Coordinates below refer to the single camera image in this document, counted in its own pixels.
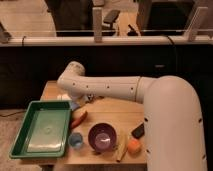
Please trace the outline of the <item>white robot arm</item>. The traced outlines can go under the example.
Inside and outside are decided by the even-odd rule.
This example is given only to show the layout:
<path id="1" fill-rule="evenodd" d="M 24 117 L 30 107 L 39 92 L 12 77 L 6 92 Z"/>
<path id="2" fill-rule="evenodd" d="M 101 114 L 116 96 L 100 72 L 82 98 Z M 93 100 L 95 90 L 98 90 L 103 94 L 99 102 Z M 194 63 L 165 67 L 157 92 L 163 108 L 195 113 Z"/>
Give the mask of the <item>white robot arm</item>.
<path id="1" fill-rule="evenodd" d="M 92 94 L 142 104 L 148 171 L 208 171 L 200 100 L 186 80 L 87 77 L 84 66 L 72 61 L 57 84 L 72 100 Z"/>

